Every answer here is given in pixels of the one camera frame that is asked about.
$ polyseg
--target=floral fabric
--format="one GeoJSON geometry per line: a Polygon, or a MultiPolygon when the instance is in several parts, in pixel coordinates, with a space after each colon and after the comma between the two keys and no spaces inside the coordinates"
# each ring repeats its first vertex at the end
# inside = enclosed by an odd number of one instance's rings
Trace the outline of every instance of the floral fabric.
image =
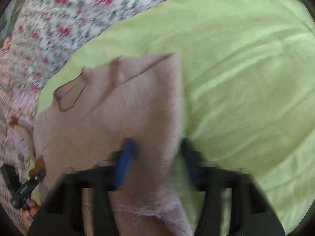
{"type": "Polygon", "coordinates": [[[10,64],[16,81],[42,88],[83,44],[115,22],[166,0],[26,0],[10,64]]]}

